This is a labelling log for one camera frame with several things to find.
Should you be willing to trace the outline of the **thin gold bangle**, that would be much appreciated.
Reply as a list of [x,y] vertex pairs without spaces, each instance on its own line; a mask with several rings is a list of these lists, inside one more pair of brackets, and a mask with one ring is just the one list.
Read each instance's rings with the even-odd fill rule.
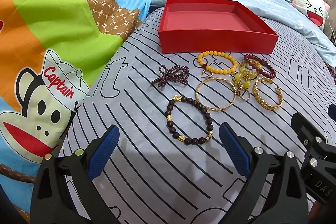
[[[225,82],[225,83],[227,83],[231,87],[231,91],[233,92],[234,96],[232,98],[232,101],[228,105],[226,105],[224,107],[210,107],[210,106],[204,105],[201,102],[201,100],[199,99],[199,89],[201,88],[202,85],[205,85],[206,83],[208,83],[210,81]],[[195,99],[196,99],[196,101],[198,103],[200,103],[203,107],[205,107],[206,110],[209,110],[209,111],[220,112],[220,111],[227,110],[229,107],[231,107],[234,104],[234,102],[236,100],[236,97],[237,97],[237,95],[236,95],[236,88],[235,88],[234,84],[232,82],[228,81],[227,79],[224,79],[224,78],[221,78],[221,77],[207,77],[195,89]]]

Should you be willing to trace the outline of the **gold hoop earring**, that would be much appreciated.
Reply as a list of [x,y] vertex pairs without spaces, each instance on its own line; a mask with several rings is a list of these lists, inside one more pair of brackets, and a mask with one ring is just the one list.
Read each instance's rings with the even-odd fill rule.
[[248,101],[251,97],[250,91],[243,87],[238,88],[236,94],[244,102]]
[[201,75],[202,79],[210,79],[213,78],[213,72],[209,69],[204,69],[202,71],[202,75]]

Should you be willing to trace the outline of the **garnet bead strand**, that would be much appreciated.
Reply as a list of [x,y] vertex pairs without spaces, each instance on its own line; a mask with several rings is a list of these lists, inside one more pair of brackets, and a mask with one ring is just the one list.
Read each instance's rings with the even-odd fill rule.
[[161,75],[157,79],[150,82],[152,85],[157,85],[159,88],[164,88],[169,81],[187,85],[187,79],[190,75],[189,68],[182,65],[176,65],[169,69],[165,65],[161,65],[159,67],[159,73]]

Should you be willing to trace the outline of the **white cat face pillow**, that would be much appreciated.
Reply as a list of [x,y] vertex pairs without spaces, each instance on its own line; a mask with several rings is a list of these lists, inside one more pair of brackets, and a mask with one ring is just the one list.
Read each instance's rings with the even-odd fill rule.
[[291,5],[323,30],[330,6],[324,0],[293,0]]

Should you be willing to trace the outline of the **grey striped bedsheet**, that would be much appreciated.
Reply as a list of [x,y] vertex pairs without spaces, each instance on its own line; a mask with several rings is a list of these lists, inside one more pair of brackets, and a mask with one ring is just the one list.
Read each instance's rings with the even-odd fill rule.
[[[122,223],[217,223],[244,185],[219,138],[227,122],[240,136],[267,153],[292,151],[303,162],[305,147],[291,129],[294,113],[301,113],[335,143],[335,122],[327,109],[335,102],[335,85],[317,51],[301,34],[267,20],[279,35],[271,55],[262,58],[276,69],[274,84],[282,89],[283,105],[268,111],[254,98],[236,98],[227,110],[211,112],[213,138],[203,145],[184,145],[173,139],[165,110],[173,96],[195,98],[203,81],[196,53],[163,54],[158,27],[162,9],[152,12],[129,36],[106,65],[74,118],[61,155],[100,137],[112,124],[120,140],[94,184]],[[168,69],[189,68],[188,84],[150,82]],[[233,98],[225,82],[211,81],[199,89],[207,106],[224,107]]]

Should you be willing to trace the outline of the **red cardboard tray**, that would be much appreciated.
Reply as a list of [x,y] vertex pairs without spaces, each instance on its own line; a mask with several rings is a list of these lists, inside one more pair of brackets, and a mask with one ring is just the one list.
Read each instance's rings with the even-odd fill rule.
[[158,29],[163,53],[271,54],[278,34],[237,1],[167,0]]

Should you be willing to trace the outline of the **cartoon monkey quilt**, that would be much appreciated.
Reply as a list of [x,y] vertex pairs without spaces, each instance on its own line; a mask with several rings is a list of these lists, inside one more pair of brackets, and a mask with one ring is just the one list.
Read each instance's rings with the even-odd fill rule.
[[1,0],[1,187],[30,220],[41,161],[150,0]]

